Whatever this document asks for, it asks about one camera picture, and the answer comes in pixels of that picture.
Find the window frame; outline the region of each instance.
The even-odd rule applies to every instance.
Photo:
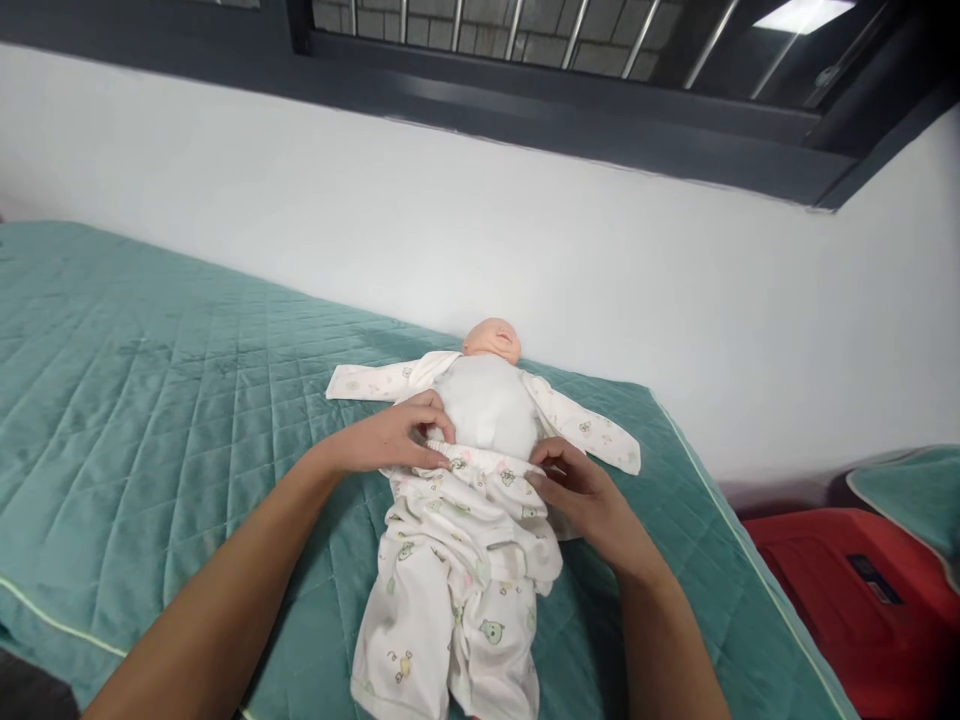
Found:
[[[0,0],[0,42],[835,210],[960,97],[912,12],[825,112],[336,35],[310,0]],[[918,49],[926,48],[919,53]]]

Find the white wall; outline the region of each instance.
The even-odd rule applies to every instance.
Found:
[[[836,215],[2,45],[0,108],[8,220],[438,330],[503,315],[653,387],[735,501],[960,441],[960,107]]]

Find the doll torso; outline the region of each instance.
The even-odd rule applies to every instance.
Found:
[[[437,379],[434,388],[457,429],[458,444],[530,457],[537,444],[537,410],[521,373],[503,358],[482,353],[459,358]]]

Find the baby doll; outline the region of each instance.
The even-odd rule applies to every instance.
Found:
[[[383,471],[395,502],[351,680],[354,699],[376,718],[445,718],[452,693],[468,716],[534,720],[536,595],[549,594],[563,560],[547,507],[525,479],[536,470],[530,452],[538,438],[561,435],[640,470],[636,440],[517,368],[519,358],[516,331],[490,318],[470,331],[463,353],[341,365],[327,388],[328,399],[399,402],[433,387],[457,432],[456,445],[442,434],[426,441],[449,470]]]

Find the sticker label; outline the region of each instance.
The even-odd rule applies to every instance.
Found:
[[[903,600],[897,594],[897,591],[891,587],[886,578],[880,574],[870,558],[866,555],[847,555],[847,561],[853,566],[857,575],[867,584],[867,587],[873,591],[884,605],[903,605]]]

